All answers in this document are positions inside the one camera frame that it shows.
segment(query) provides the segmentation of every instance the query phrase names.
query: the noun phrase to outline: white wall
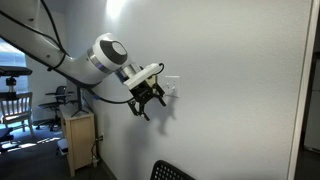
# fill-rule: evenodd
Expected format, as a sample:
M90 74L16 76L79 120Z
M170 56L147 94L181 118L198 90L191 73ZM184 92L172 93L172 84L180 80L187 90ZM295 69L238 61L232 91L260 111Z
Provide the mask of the white wall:
M62 44L65 45L66 30L64 14L54 11L51 11L51 14L55 20ZM55 37L50 20L45 10L42 8L40 9L39 15L39 29L50 36ZM29 88L30 91L33 92L33 121L54 118L54 111L50 109L41 109L38 105L55 101L54 98L46 96L45 94L48 92L55 92L57 86L66 85L66 79L54 71L48 72L46 66L30 57L27 57L27 66L33 70L32 75L29 76Z
M120 180L149 179L158 159L196 179L286 179L311 0L70 0L68 49L78 56L114 33L140 65L181 76L180 98L126 105L94 101L100 153ZM115 76L95 88L130 97Z

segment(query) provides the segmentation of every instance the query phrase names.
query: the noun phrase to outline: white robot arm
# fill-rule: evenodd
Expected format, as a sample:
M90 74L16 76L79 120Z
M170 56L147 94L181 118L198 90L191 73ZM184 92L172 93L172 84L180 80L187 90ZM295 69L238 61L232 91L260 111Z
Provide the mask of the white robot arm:
M134 97L127 103L135 115L149 120L144 113L144 105L153 97L165 106L163 90L158 84L150 87L145 81L161 71L163 64L151 64L142 70L128 60L127 51L112 34L101 35L87 52L72 58L61 44L54 39L49 41L38 31L39 8L40 0L0 1L0 37L91 93L94 93L91 88L115 72Z

